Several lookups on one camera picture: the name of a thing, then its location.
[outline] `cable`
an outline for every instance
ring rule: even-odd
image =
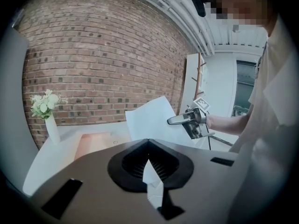
[[[209,141],[209,148],[211,150],[210,136],[207,137],[207,140]]]

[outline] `white shirt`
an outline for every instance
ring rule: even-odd
[[[238,153],[245,143],[256,142],[279,125],[293,125],[298,118],[298,57],[288,30],[278,17],[267,39],[249,102],[253,110],[248,123],[230,149]]]

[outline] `black opening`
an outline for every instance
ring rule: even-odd
[[[60,219],[81,185],[82,182],[79,180],[68,180],[65,185],[63,185],[57,191],[57,193],[42,207],[42,210],[56,219]]]
[[[219,163],[219,164],[231,167],[231,166],[233,166],[235,161],[228,160],[228,159],[222,159],[222,158],[212,158],[211,162],[215,162],[215,163]]]
[[[155,140],[142,140],[112,157],[108,173],[125,191],[147,192],[147,184],[142,178],[148,160],[164,185],[162,207],[157,210],[170,220],[184,212],[172,203],[169,190],[182,188],[192,176],[194,165],[187,156]]]

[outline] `white flower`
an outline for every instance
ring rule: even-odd
[[[34,95],[31,97],[31,100],[34,102],[40,102],[42,100],[42,96],[40,95]]]
[[[41,104],[41,106],[39,107],[40,108],[40,110],[41,110],[41,112],[43,112],[43,113],[45,113],[46,111],[47,111],[47,105],[46,104]]]
[[[36,109],[37,107],[38,107],[38,103],[35,102],[35,103],[33,104],[32,108]]]
[[[55,95],[55,94],[51,94],[50,96],[49,96],[49,103],[51,102],[51,103],[53,103],[53,104],[56,104],[56,103],[58,103],[58,101],[59,101],[59,98],[58,98],[58,96],[57,95]]]
[[[53,91],[47,89],[47,90],[45,91],[45,94],[48,96],[48,95],[52,94],[52,92],[53,92]]]
[[[48,108],[51,109],[51,110],[53,110],[54,107],[55,107],[54,103],[50,101],[50,102],[48,103]]]

